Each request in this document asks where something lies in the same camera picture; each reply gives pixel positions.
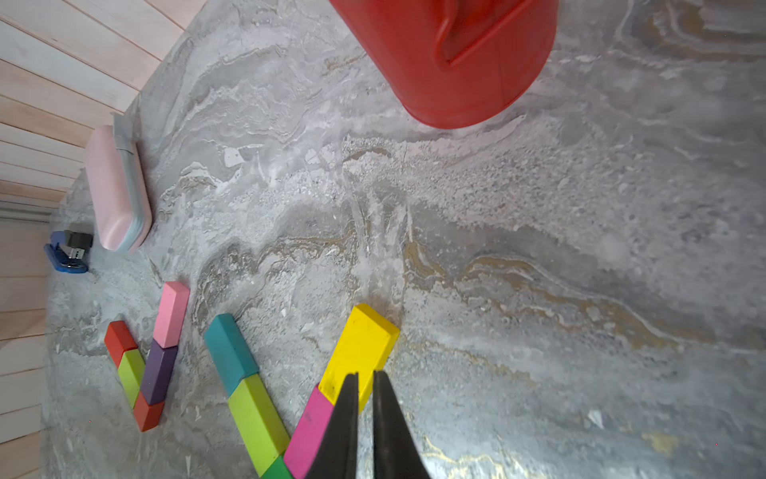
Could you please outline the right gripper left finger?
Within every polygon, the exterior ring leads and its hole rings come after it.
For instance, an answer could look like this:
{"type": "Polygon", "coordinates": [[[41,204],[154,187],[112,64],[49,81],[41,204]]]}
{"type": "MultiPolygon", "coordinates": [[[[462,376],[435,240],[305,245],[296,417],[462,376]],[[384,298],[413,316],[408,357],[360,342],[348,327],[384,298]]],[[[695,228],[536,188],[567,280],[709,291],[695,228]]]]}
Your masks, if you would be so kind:
{"type": "Polygon", "coordinates": [[[359,375],[347,374],[306,479],[354,479],[357,466],[359,375]]]}

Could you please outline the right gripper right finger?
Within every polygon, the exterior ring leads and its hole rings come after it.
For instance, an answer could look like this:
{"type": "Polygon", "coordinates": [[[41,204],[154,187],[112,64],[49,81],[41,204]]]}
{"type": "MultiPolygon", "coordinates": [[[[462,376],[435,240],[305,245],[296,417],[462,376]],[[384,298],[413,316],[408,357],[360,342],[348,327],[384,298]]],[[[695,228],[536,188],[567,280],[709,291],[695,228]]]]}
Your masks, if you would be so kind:
{"type": "Polygon", "coordinates": [[[373,375],[374,478],[429,479],[388,374],[373,375]]]}

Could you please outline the magenta block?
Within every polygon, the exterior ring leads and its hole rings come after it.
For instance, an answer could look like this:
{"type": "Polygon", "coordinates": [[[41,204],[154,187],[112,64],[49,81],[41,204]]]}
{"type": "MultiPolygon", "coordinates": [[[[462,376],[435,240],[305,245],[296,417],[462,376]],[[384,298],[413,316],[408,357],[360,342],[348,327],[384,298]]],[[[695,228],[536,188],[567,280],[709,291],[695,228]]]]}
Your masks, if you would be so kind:
{"type": "Polygon", "coordinates": [[[319,387],[314,387],[283,455],[284,463],[293,478],[305,478],[313,465],[333,408],[319,387]]]}

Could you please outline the small green cube block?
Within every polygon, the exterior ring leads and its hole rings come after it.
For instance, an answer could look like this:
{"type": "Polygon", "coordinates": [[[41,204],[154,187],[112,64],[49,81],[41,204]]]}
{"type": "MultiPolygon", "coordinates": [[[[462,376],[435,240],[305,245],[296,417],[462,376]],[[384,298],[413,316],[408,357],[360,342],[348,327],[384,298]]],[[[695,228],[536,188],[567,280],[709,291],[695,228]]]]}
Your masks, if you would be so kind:
{"type": "Polygon", "coordinates": [[[275,462],[269,466],[269,469],[261,475],[261,479],[293,479],[293,476],[287,468],[283,457],[279,456],[275,462]]]}

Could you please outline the light green block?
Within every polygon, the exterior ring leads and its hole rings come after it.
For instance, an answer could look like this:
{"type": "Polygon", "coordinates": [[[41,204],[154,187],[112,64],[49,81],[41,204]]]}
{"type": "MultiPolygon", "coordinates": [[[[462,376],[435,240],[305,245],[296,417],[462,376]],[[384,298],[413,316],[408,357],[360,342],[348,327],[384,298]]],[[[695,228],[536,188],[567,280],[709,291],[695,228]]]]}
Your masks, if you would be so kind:
{"type": "Polygon", "coordinates": [[[285,453],[290,437],[259,374],[239,383],[229,398],[229,409],[255,472],[263,477],[285,453]]]}

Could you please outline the yellow block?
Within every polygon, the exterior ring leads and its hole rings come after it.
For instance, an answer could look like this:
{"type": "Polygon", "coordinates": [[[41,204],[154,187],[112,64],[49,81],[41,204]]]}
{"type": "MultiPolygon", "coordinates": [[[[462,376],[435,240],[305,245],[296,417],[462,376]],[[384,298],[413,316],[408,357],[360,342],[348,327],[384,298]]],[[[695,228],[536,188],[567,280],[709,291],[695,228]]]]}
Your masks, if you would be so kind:
{"type": "Polygon", "coordinates": [[[372,394],[374,373],[385,367],[399,335],[400,329],[370,305],[357,305],[325,369],[319,391],[335,405],[345,377],[357,373],[362,412],[372,394]]]}

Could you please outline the teal block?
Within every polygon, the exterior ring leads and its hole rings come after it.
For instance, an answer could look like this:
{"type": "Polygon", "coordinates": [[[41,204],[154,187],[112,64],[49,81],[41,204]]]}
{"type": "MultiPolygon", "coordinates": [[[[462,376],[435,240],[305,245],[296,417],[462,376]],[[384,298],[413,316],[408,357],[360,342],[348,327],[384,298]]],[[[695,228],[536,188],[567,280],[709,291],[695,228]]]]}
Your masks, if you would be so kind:
{"type": "Polygon", "coordinates": [[[203,338],[228,396],[243,379],[259,373],[259,365],[230,313],[217,315],[203,338]]]}

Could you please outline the small red cube block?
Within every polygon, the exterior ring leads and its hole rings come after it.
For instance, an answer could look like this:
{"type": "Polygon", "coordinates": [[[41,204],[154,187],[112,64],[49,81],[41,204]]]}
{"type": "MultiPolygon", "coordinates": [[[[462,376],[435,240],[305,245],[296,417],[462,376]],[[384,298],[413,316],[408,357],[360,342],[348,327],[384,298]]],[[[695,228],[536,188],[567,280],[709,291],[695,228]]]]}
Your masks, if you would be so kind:
{"type": "Polygon", "coordinates": [[[143,393],[139,393],[133,413],[139,431],[146,432],[157,427],[161,421],[165,403],[163,401],[150,404],[143,393]]]}

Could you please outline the purple block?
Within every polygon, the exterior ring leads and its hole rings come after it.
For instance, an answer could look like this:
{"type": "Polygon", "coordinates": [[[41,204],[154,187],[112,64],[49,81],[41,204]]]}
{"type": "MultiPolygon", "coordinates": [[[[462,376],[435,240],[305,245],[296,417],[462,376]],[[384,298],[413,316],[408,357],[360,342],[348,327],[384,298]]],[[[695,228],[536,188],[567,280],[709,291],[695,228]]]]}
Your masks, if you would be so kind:
{"type": "Polygon", "coordinates": [[[149,405],[166,399],[178,350],[176,346],[163,348],[153,340],[141,383],[141,393],[149,405]]]}

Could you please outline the pink block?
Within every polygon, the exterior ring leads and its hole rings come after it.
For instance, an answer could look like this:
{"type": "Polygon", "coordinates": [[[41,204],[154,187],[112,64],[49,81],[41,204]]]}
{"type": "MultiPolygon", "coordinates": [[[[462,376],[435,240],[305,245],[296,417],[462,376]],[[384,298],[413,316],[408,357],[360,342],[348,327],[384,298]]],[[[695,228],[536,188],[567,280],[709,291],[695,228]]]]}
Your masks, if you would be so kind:
{"type": "Polygon", "coordinates": [[[165,283],[154,329],[154,341],[163,348],[179,344],[190,289],[179,281],[165,283]]]}

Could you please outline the lime green block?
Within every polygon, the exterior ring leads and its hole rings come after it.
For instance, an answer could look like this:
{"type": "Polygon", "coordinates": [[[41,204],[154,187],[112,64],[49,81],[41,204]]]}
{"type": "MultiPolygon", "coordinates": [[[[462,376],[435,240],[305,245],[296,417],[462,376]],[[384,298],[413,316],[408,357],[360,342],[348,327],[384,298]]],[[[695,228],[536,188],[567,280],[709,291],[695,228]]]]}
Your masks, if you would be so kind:
{"type": "Polygon", "coordinates": [[[131,408],[136,405],[145,368],[145,359],[139,349],[131,349],[123,353],[118,374],[131,408]]]}

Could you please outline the long red block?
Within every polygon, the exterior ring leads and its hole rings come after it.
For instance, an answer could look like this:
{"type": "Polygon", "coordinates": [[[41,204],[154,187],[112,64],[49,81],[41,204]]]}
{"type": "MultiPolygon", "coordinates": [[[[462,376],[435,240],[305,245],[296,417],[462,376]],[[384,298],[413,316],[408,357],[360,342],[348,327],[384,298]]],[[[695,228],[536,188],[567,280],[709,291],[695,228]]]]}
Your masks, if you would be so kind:
{"type": "Polygon", "coordinates": [[[125,321],[112,321],[109,323],[104,343],[117,367],[120,366],[125,352],[138,348],[138,344],[125,321]]]}

